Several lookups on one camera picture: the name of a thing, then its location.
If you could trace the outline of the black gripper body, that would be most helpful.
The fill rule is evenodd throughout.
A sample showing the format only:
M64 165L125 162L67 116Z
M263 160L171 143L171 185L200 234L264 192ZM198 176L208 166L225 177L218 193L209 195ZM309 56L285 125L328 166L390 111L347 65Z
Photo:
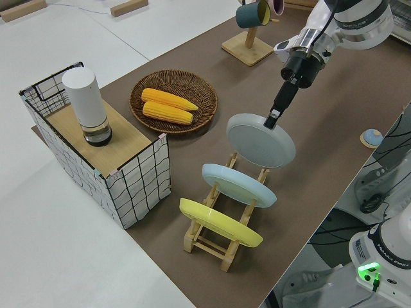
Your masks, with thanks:
M304 51L292 51L281 69L281 77L300 89L307 89L324 67L316 57L307 57Z

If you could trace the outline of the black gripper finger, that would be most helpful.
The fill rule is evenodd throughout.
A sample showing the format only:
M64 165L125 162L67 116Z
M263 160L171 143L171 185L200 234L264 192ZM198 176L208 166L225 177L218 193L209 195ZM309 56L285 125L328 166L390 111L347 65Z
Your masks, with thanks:
M277 95L277 110L280 112L280 115L289 107L298 90L298 86L293 83L283 83Z
M273 129L277 120L282 116L283 112L288 108L292 101L292 84L289 81L283 83L277 96L274 99L269 115L264 122L264 126Z

